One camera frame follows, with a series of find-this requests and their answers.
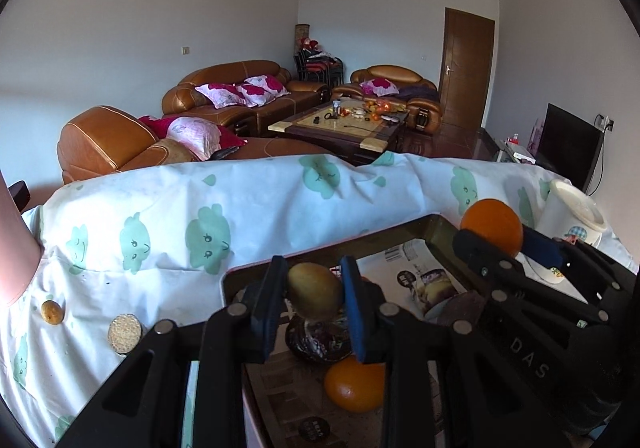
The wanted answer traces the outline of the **large orange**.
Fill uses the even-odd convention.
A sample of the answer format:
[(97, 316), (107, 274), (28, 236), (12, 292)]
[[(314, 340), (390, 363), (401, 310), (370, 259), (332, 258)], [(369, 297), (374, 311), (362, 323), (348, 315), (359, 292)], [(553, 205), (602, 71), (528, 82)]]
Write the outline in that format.
[(516, 213), (497, 199), (483, 199), (471, 205), (463, 214), (461, 229), (496, 246), (510, 257), (516, 257), (523, 244), (523, 225)]

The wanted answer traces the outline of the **small jar with lid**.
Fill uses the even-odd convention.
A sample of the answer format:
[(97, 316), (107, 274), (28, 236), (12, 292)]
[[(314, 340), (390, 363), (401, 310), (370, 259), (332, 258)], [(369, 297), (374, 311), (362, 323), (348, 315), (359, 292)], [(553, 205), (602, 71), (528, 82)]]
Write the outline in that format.
[(142, 324), (131, 314), (116, 316), (107, 330), (107, 342), (119, 355), (127, 355), (136, 348), (143, 335)]

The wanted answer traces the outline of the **wrinkled brown passion fruit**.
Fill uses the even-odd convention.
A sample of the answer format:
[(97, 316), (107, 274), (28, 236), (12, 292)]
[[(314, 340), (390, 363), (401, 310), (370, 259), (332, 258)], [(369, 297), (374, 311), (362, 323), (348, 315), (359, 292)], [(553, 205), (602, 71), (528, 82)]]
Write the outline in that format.
[(313, 366), (335, 364), (352, 354), (344, 314), (319, 322), (310, 322), (295, 315), (286, 327), (285, 344), (296, 360)]

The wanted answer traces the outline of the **small tan longan fruit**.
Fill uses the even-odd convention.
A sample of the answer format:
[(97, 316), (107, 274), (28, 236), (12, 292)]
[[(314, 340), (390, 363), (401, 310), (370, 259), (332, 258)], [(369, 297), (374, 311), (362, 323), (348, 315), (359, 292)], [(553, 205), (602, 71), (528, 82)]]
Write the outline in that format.
[(40, 314), (47, 324), (57, 326), (64, 320), (64, 309), (56, 301), (47, 300), (40, 306)]

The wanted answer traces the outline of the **dark purple round fruit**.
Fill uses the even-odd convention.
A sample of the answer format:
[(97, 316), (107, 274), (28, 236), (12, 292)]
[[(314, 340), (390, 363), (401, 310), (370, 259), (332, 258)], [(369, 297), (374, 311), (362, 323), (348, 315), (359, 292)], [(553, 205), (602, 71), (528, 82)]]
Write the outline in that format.
[(477, 323), (485, 305), (485, 299), (476, 292), (460, 293), (446, 301), (436, 322), (441, 326), (452, 327), (456, 321), (463, 320), (469, 324)]

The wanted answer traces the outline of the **black television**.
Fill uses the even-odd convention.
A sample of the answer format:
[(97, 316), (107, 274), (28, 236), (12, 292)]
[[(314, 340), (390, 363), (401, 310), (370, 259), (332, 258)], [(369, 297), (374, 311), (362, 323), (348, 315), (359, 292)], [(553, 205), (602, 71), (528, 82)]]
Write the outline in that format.
[(596, 170), (604, 134), (593, 124), (548, 104), (536, 152), (537, 164), (585, 191)]

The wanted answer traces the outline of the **pink tin box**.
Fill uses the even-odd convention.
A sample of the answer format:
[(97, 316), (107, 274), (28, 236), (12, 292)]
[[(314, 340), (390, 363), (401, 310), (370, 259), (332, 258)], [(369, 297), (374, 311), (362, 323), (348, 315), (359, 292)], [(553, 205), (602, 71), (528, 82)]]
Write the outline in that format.
[[(416, 316), (405, 307), (389, 301), (380, 285), (371, 281), (373, 279), (362, 278), (357, 260), (378, 253), (382, 254), (383, 250), (399, 249), (400, 246), (412, 240), (424, 241), (434, 259), (445, 269), (446, 275), (452, 275), (464, 290), (483, 294), (488, 284), (454, 254), (452, 239), (456, 232), (457, 228), (442, 216), (429, 215), (352, 240), (285, 257), (282, 260), (284, 275), (276, 277), (284, 292), (281, 294), (280, 304), (277, 304), (277, 310), (281, 310), (274, 318), (276, 328), (269, 333), (272, 352), (273, 349), (280, 352), (280, 347), (277, 346), (280, 341), (278, 338), (285, 340), (284, 323), (281, 324), (280, 321), (284, 316), (285, 297), (288, 294), (286, 288), (288, 270), (299, 263), (314, 263), (327, 268), (338, 268), (340, 275), (338, 278), (343, 285), (343, 307), (338, 313), (342, 312), (347, 318), (352, 353), (361, 355), (364, 361), (375, 361), (378, 358), (382, 360), (381, 356), (387, 354), (399, 356), (400, 350), (396, 353), (385, 350), (385, 342), (399, 340), (399, 335), (392, 340), (385, 339), (384, 334), (388, 333), (392, 323), (387, 323), (388, 320), (384, 321), (383, 318), (402, 318), (400, 322), (408, 324), (409, 315), (413, 318)], [(270, 263), (271, 260), (265, 260), (262, 263), (234, 268), (225, 274), (221, 283), (224, 302), (226, 304), (244, 303), (242, 299), (246, 295), (247, 307), (253, 309), (262, 290), (262, 283), (270, 276), (268, 275)], [(416, 324), (428, 325), (418, 318), (416, 320), (418, 320)], [(248, 366), (250, 368), (245, 369), (244, 374), (245, 407), (250, 425), (256, 431), (259, 446), (290, 446), (287, 439), (294, 438), (294, 431), (284, 428), (284, 423), (278, 419), (271, 407), (265, 385), (258, 381), (258, 376), (262, 372), (266, 374), (266, 369), (271, 367), (269, 362), (265, 361), (265, 364), (258, 367), (257, 361), (250, 361)], [(425, 400), (419, 400), (417, 405), (408, 405), (408, 402), (394, 402), (392, 399), (384, 405), (381, 419), (377, 420), (380, 433), (378, 446), (446, 447), (444, 430), (438, 430), (438, 421), (435, 416), (432, 376), (428, 377), (426, 386), (424, 382), (420, 382), (418, 388), (422, 390), (417, 390), (418, 397)]]

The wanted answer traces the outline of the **printed paper liner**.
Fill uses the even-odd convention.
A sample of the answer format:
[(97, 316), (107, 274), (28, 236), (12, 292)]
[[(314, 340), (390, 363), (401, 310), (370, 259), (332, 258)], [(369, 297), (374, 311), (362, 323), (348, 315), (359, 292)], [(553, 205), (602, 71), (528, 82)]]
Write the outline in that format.
[[(413, 269), (404, 254), (439, 270), (421, 240), (369, 237), (288, 257), (294, 267), (314, 263), (341, 272), (344, 257), (358, 266), (358, 338), (349, 335), (348, 316), (310, 324), (282, 302), (276, 344), (264, 364), (247, 368), (245, 403), (263, 447), (442, 447), (446, 444), (442, 396), (434, 364), (416, 350), (424, 345), (424, 322), (411, 311), (407, 283)], [(328, 371), (352, 380), (360, 348), (368, 361), (393, 359), (403, 402), (347, 410), (323, 386)]]

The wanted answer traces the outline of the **white green patterned tablecloth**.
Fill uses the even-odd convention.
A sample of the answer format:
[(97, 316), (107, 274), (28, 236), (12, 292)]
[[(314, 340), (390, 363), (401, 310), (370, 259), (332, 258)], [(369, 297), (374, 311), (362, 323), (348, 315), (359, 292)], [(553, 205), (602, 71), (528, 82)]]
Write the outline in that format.
[[(478, 200), (536, 223), (552, 174), (536, 166), (385, 153), (355, 168), (315, 156), (180, 163), (73, 182), (25, 223), (43, 258), (1, 314), (1, 395), (27, 438), (54, 446), (120, 363), (107, 328), (194, 324), (221, 305), (229, 269), (439, 214)], [(40, 306), (56, 301), (62, 324)]]

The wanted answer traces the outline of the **pink electric kettle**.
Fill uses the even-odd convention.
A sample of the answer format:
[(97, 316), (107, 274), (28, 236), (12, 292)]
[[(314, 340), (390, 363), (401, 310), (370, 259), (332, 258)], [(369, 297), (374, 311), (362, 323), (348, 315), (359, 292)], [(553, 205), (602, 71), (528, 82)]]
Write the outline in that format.
[(0, 192), (1, 303), (9, 305), (20, 298), (32, 282), (42, 249), (18, 212), (4, 178)]

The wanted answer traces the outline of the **brown wooden door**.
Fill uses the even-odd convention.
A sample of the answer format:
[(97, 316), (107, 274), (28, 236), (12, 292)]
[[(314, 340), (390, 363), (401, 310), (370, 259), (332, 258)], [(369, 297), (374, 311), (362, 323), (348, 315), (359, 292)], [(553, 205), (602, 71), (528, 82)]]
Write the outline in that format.
[(445, 9), (439, 93), (444, 122), (478, 130), (483, 121), (494, 58), (495, 21)]

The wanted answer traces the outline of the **brown leather long sofa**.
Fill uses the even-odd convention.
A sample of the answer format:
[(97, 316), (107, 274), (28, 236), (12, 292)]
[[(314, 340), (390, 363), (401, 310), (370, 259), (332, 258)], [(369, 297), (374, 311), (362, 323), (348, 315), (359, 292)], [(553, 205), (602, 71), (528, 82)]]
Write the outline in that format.
[(166, 116), (195, 116), (239, 135), (260, 136), (329, 96), (326, 84), (294, 80), (273, 61), (248, 60), (188, 74), (163, 96), (162, 109)]

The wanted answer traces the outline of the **magenta white pillow right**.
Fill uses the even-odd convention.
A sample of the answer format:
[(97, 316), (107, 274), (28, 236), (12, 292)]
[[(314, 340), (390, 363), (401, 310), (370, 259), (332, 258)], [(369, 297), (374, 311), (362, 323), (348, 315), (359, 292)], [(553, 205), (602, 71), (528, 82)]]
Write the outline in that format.
[(290, 93), (277, 78), (269, 74), (251, 76), (235, 87), (250, 108), (262, 107)]

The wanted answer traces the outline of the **magenta white pillow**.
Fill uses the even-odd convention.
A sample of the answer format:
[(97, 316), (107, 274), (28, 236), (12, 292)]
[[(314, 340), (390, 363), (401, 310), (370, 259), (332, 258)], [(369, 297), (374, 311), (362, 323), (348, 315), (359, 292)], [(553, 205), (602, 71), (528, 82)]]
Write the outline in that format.
[(290, 93), (277, 78), (269, 74), (251, 76), (235, 87), (250, 108), (262, 107)]
[(232, 84), (208, 83), (196, 86), (195, 90), (207, 98), (217, 110), (246, 105), (246, 99)]

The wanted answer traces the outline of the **magenta white pillow left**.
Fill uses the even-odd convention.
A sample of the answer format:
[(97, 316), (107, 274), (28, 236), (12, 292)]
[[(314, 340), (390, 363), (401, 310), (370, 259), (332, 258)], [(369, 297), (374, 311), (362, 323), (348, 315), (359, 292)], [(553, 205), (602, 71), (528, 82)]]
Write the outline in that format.
[(208, 83), (196, 86), (195, 90), (207, 98), (217, 110), (246, 105), (246, 99), (232, 84)]

